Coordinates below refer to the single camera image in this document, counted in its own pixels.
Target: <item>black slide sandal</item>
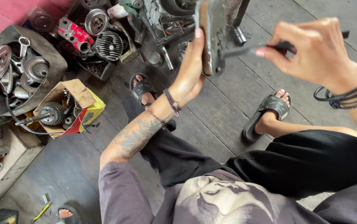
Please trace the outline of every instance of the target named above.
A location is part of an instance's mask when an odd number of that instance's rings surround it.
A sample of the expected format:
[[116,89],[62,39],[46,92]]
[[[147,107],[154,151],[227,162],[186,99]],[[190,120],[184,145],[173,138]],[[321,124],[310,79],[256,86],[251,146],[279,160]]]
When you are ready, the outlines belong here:
[[[137,82],[136,86],[134,86],[133,84],[134,79],[138,74],[141,75],[143,79]],[[143,106],[144,104],[141,103],[141,98],[145,93],[151,93],[155,99],[157,98],[155,87],[149,80],[148,76],[146,76],[145,74],[142,73],[134,74],[130,79],[129,85],[130,85],[131,94],[133,94],[133,96],[137,99],[137,101]]]
[[80,219],[79,213],[77,213],[77,211],[70,205],[63,205],[61,207],[58,208],[58,215],[59,215],[59,211],[61,209],[67,209],[72,213],[72,216],[69,216],[67,218],[60,218],[58,219],[57,222],[62,222],[65,224],[82,224],[82,221]]
[[243,136],[246,140],[250,142],[256,142],[258,139],[260,139],[262,135],[259,135],[255,132],[255,126],[267,109],[273,109],[277,111],[279,121],[284,120],[289,115],[289,112],[292,108],[292,98],[290,95],[288,95],[288,101],[290,105],[290,107],[288,108],[286,103],[281,98],[275,96],[279,90],[275,90],[262,101],[259,109],[256,111],[249,123],[243,129]]

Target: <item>wooden floor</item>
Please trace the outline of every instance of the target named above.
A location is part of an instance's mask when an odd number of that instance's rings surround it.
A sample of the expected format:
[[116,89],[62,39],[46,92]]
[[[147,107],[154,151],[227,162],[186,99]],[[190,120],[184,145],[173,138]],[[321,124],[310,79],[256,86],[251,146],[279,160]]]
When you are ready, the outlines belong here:
[[[357,62],[357,0],[251,0],[241,27],[248,40],[246,45],[254,45],[266,43],[278,21],[306,22],[327,16],[340,18],[341,29],[351,31],[345,45],[349,57]],[[147,42],[141,48],[145,58],[157,49],[152,38],[148,37]],[[86,133],[49,141],[0,201],[0,208],[19,210],[19,223],[29,223],[44,206],[42,195],[48,193],[52,213],[48,217],[42,216],[39,223],[55,223],[58,206],[67,200],[76,200],[85,210],[87,220],[83,223],[101,223],[99,158],[113,137],[127,124],[120,99],[130,95],[127,82],[136,71],[148,74],[159,92],[171,85],[178,72],[178,52],[176,47],[170,47],[168,51],[176,64],[172,72],[166,64],[156,69],[135,59],[130,64],[117,66],[106,83],[88,74],[79,74],[78,78],[107,105],[96,120],[101,123],[100,127],[91,129],[94,137]],[[178,127],[174,134],[221,163],[248,150],[264,150],[271,142],[270,137],[264,136],[255,144],[247,144],[242,139],[242,129],[261,100],[279,88],[288,91],[293,100],[293,110],[287,122],[355,129],[345,111],[333,110],[327,103],[313,99],[312,94],[317,87],[282,74],[262,58],[253,55],[230,58],[225,73],[206,80],[199,96],[175,118]],[[140,155],[130,163],[139,173],[156,212],[163,200],[158,176]],[[303,199],[301,203],[313,209],[327,196],[323,193]]]

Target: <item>tattooed forearm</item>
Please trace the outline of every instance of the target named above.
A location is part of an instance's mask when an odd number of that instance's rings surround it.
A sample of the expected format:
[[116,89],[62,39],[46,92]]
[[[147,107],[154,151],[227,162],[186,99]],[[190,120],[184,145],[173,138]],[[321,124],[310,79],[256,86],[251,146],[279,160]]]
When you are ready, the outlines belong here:
[[[164,118],[163,122],[170,117],[171,115]],[[144,148],[159,129],[161,122],[144,112],[122,129],[108,147],[113,147],[114,156],[129,160]]]

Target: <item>black pants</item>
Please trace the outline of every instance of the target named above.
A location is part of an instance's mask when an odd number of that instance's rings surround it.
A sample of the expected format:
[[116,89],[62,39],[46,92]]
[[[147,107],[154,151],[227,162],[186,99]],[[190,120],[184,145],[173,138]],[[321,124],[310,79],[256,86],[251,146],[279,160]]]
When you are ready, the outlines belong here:
[[[129,122],[144,111],[133,97],[123,105]],[[248,151],[224,165],[167,129],[159,130],[140,153],[159,173],[165,189],[217,169],[294,199],[337,192],[357,183],[357,137],[335,131],[284,135],[265,151]]]

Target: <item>yellow box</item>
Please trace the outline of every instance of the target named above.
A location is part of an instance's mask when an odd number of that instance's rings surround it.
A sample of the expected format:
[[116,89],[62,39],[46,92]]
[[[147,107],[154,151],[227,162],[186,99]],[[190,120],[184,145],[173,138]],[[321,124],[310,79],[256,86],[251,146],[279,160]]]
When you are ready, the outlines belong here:
[[79,79],[73,79],[65,82],[59,82],[38,107],[33,111],[35,115],[39,114],[39,110],[44,104],[48,102],[62,102],[64,98],[63,89],[67,89],[73,98],[76,99],[81,107],[81,112],[77,116],[70,128],[66,131],[60,125],[52,126],[41,123],[42,127],[48,132],[63,132],[63,134],[51,134],[54,139],[62,135],[69,135],[84,131],[83,125],[91,124],[98,115],[105,109],[104,102],[88,89]]

